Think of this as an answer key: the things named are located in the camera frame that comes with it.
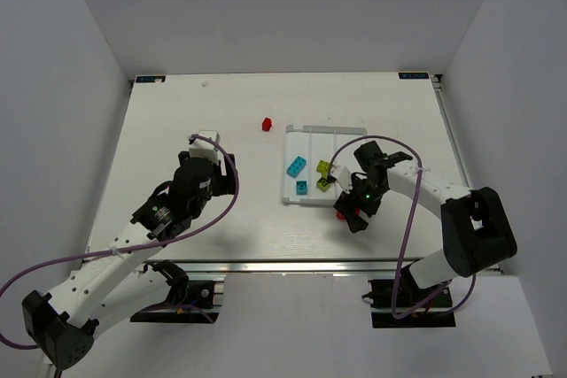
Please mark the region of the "large red lego brick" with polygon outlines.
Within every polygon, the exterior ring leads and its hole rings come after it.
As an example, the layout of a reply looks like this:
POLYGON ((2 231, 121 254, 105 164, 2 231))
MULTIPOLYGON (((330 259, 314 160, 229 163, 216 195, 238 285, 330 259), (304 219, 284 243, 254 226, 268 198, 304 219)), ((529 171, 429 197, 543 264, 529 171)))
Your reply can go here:
MULTIPOLYGON (((357 216, 359 216, 359 215, 360 215, 360 211, 359 211, 359 210, 356 210, 356 211, 355 211, 355 214, 356 214, 357 216)), ((342 221, 345 221, 345 220, 346 220, 345 216, 344 216, 341 212, 336 212, 336 217, 337 217, 338 220, 342 220, 342 221)))

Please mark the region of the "green lego brick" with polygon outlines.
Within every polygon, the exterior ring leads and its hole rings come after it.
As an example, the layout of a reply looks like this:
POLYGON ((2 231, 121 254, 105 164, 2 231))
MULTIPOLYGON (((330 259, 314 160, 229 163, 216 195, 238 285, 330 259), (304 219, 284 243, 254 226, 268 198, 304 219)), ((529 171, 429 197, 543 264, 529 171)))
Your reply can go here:
POLYGON ((330 188, 331 183, 325 177, 321 177, 320 179, 317 180, 315 186, 320 191, 326 192, 330 188))
POLYGON ((315 168, 315 171, 319 173, 322 177, 326 177, 330 170, 330 163, 324 160, 320 160, 315 168))

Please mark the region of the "small blue lego brick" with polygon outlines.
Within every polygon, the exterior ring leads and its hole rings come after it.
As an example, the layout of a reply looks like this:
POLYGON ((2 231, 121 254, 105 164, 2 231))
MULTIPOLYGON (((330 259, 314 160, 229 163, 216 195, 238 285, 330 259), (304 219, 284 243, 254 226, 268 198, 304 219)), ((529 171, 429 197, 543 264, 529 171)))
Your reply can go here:
POLYGON ((298 196, 306 196, 308 194, 308 183, 305 180, 296 181, 296 194, 298 196))

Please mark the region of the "blue long lego brick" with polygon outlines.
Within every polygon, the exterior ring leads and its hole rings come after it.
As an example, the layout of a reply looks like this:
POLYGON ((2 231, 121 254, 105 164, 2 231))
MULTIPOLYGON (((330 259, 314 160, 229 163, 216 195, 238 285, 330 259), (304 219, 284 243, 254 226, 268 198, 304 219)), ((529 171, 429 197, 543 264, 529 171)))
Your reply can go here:
POLYGON ((291 178, 297 178, 307 165, 307 160, 301 156, 297 156, 287 167, 286 174, 291 178))

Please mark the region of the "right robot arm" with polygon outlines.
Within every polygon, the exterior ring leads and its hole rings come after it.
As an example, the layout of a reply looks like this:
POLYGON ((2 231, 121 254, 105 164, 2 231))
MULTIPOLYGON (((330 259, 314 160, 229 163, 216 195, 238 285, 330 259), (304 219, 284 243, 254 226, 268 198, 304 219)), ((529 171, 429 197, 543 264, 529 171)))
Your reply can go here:
POLYGON ((399 263, 392 301, 406 296, 423 306, 457 277, 468 278, 517 254, 517 241, 499 194, 489 187, 471 189, 426 170, 418 154, 405 148, 387 154, 370 136, 358 138, 354 157, 360 169, 330 164, 327 179, 341 188, 334 208, 352 233, 367 229, 389 192, 411 201, 410 218, 423 207, 440 222, 439 250, 409 266, 399 263))

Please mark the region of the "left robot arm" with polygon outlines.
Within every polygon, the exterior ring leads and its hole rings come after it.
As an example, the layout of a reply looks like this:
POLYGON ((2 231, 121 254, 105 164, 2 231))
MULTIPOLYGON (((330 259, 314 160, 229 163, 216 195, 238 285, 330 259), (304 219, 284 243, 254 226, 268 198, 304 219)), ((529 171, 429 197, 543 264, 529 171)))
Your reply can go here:
POLYGON ((187 274, 170 260, 136 269, 191 229, 214 197, 237 197, 233 155, 216 149, 182 151, 170 181, 161 183, 133 212, 105 251, 95 251, 59 285, 22 300, 25 329, 57 371, 82 360, 97 337, 150 305, 179 305, 188 294, 187 274))

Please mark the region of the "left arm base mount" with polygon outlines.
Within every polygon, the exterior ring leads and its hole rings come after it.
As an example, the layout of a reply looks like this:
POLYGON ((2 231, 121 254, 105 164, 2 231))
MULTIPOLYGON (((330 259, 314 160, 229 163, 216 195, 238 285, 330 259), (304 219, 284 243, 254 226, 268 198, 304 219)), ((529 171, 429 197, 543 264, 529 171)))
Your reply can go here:
POLYGON ((144 264, 140 275, 149 273, 165 278, 166 298, 136 312, 130 322, 210 325, 216 322, 222 304, 221 281, 191 277, 171 260, 144 264))

